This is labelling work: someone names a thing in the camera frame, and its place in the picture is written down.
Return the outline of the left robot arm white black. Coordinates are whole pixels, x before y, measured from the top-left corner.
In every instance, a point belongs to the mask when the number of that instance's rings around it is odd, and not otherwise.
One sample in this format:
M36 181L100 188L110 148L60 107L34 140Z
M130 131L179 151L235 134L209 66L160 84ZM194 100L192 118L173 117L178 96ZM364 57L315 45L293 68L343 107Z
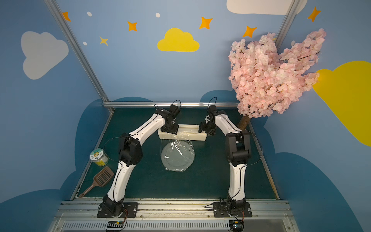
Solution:
M129 178L135 166L143 158L142 145L159 129L177 134L179 125L175 119L179 113L180 107L175 104L171 104L169 109L157 107L149 120L129 134L121 135L117 172L108 193L103 197L98 217L104 215L112 218L122 217L125 210L123 200Z

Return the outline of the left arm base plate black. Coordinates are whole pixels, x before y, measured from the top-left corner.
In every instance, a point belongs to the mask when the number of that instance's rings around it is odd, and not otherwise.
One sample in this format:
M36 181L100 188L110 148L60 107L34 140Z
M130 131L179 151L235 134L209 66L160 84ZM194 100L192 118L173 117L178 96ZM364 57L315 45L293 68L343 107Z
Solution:
M137 202L123 202L112 206L102 203L99 205L97 218L135 218L138 206Z

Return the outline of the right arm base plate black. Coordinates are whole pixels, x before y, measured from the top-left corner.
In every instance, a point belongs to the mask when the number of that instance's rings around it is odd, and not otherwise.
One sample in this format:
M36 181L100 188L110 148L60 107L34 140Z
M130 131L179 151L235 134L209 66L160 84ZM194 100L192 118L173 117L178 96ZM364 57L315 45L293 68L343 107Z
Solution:
M251 206L248 202L245 206L233 205L230 202L214 202L213 213L216 218L251 218L253 216Z

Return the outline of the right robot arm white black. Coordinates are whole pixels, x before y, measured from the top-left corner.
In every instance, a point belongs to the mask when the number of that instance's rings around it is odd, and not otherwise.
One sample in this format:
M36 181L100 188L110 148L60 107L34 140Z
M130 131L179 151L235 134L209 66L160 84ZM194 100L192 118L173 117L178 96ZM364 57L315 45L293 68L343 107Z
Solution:
M245 177L249 159L252 156L251 135L247 130L238 128L227 113L215 105L207 108L205 121L200 123L199 132L215 134L220 129L225 135L226 159L230 167L230 186L226 201L213 204L216 212L233 214L246 210Z

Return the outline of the cream plastic wrap dispenser box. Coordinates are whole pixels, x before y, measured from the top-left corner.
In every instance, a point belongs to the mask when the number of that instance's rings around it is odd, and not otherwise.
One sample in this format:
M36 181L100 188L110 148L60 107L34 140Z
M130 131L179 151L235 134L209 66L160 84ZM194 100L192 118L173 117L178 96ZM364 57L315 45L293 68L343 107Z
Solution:
M158 130L158 136L161 140L189 140L205 141L207 133L203 130L199 132L199 125L180 124L177 134L163 132Z

